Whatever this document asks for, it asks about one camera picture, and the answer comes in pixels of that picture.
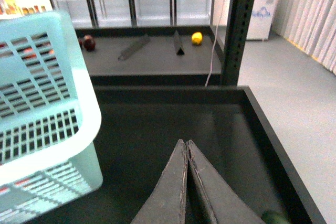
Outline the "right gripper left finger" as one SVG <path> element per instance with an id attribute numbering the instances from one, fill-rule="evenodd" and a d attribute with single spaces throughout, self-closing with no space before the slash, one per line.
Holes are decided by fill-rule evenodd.
<path id="1" fill-rule="evenodd" d="M 187 170 L 186 144 L 180 139 L 132 223 L 185 223 Z"/>

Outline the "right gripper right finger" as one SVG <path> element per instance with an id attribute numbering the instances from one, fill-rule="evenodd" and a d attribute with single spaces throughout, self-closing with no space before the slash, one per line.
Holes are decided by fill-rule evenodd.
<path id="1" fill-rule="evenodd" d="M 218 173 L 197 145 L 186 143 L 188 190 L 201 223 L 264 223 Z"/>

